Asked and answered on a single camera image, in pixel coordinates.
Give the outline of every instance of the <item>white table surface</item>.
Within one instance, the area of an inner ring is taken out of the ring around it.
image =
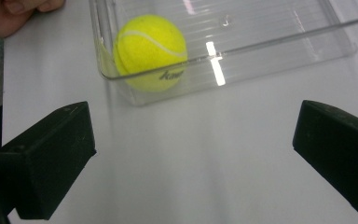
[[[292,147],[303,100],[358,116],[358,53],[134,107],[98,74],[88,1],[67,1],[6,40],[4,91],[4,144],[89,102],[98,154],[48,223],[358,224]]]

